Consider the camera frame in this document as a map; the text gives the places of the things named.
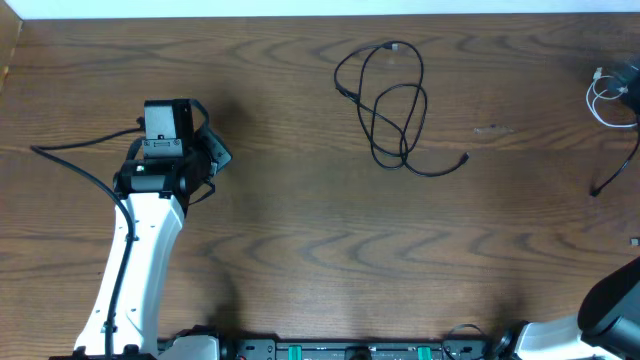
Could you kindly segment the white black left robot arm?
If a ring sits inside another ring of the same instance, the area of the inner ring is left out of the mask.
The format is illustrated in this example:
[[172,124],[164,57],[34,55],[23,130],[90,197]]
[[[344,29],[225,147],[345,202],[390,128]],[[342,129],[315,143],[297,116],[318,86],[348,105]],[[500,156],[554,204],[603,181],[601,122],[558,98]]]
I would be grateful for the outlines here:
[[159,310],[169,260],[192,194],[232,159],[207,125],[193,135],[137,138],[114,186],[98,187],[115,203],[111,250],[92,312],[73,359],[217,357],[215,338],[199,335],[181,352],[158,345]]

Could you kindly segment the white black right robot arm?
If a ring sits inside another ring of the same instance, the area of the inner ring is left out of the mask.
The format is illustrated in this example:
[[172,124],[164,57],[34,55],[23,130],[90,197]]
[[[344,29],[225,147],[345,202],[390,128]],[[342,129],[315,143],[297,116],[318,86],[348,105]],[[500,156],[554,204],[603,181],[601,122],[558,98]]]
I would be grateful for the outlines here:
[[[585,95],[593,117],[600,100],[618,100],[634,114],[626,126],[639,129],[639,61],[604,74],[598,68]],[[504,333],[488,359],[637,359],[639,357],[639,260],[596,283],[577,314],[548,322],[523,322]]]

